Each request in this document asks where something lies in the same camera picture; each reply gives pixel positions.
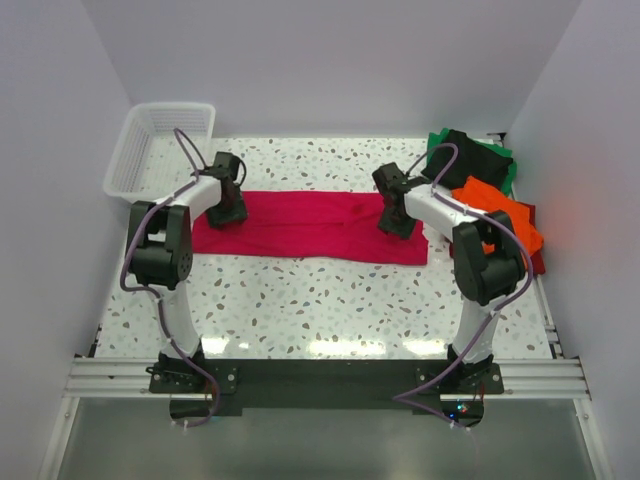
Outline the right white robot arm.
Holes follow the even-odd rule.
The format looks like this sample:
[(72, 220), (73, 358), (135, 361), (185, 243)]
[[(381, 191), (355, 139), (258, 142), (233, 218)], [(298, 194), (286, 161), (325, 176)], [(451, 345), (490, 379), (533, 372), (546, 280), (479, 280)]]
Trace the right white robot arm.
[(501, 311), (532, 281), (527, 250), (504, 211), (467, 206), (425, 179), (410, 178), (394, 163), (379, 167), (372, 177), (384, 202), (381, 231), (407, 239), (422, 222), (453, 246), (463, 307), (444, 373), (452, 390), (469, 392), (481, 380), (480, 369), (492, 361)]

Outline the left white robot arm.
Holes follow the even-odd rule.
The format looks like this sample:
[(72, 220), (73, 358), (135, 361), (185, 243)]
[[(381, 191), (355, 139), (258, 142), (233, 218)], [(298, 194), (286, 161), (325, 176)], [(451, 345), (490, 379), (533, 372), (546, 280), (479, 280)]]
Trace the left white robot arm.
[(207, 368), (201, 340), (191, 319), (186, 292), (194, 260), (193, 225), (203, 216), (208, 226), (222, 229), (248, 218), (241, 186), (247, 168), (229, 152), (218, 152), (213, 164), (194, 172), (176, 192), (155, 201), (137, 201), (129, 215), (120, 288), (145, 292), (155, 302), (162, 359), (180, 359), (173, 382), (185, 392), (200, 390)]

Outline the crimson pink t shirt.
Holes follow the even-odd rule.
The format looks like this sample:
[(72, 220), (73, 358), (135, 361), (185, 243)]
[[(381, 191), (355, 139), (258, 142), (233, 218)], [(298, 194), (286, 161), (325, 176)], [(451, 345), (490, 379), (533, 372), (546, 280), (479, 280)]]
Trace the crimson pink t shirt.
[(196, 254), (281, 258), (327, 257), (348, 261), (424, 266), (428, 240), (418, 224), (401, 239), (378, 228), (378, 193), (247, 191), (248, 218), (213, 228), (204, 215), (193, 225)]

